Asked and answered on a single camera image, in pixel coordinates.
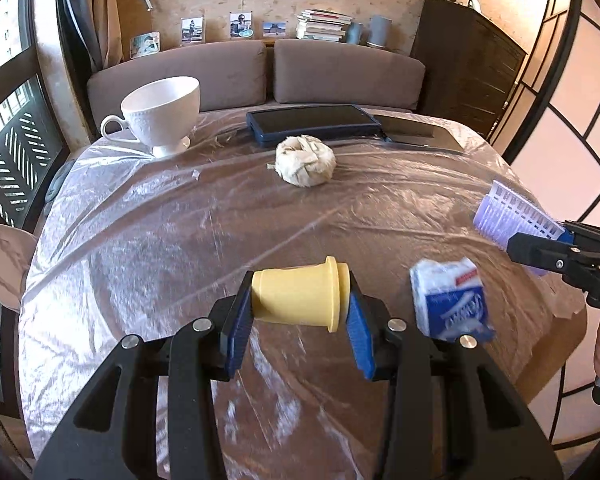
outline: transparent plastic sheet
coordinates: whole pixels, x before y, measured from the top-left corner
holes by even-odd
[[[274,150],[243,130],[245,111],[200,115],[191,147],[171,158],[101,139],[74,165],[42,232],[20,316],[22,405],[36,456],[120,338],[175,333],[235,294],[248,269],[332,255],[365,294],[414,322],[409,268],[467,256],[496,329],[488,350],[513,381],[552,316],[584,305],[558,276],[530,275],[473,227],[495,178],[525,189],[469,128],[383,112],[448,128],[465,154],[330,142],[333,180],[299,189],[267,169]],[[168,477],[166,383],[157,455]],[[346,331],[256,322],[235,379],[213,384],[229,478],[371,478],[384,391],[362,378]]]

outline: cup base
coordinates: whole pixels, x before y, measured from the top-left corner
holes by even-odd
[[[191,144],[189,137],[182,137],[177,144],[167,144],[166,146],[155,146],[151,149],[151,153],[155,158],[163,158],[165,156],[176,155],[184,152]]]

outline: white teacup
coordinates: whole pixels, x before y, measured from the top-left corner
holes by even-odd
[[[102,120],[103,137],[125,144],[142,142],[158,157],[183,152],[200,112],[200,82],[188,76],[154,81],[126,96],[120,109],[124,119],[110,115]],[[110,122],[129,128],[137,140],[111,137],[105,131]]]

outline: picture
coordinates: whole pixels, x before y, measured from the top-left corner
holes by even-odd
[[[160,32],[149,32],[131,38],[131,59],[160,52]]]
[[[282,37],[286,34],[285,22],[264,22],[262,24],[262,35],[264,38]]]
[[[182,20],[182,34],[180,37],[180,43],[183,45],[203,43],[205,41],[203,36],[204,21],[204,16],[199,16],[197,18],[184,18]]]
[[[250,12],[231,12],[229,14],[231,38],[252,38]]]

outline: red label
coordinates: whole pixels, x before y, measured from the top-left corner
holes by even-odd
[[[471,278],[475,278],[478,275],[478,269],[470,270],[464,273],[462,276],[456,278],[456,286],[462,285],[464,282],[468,282]]]

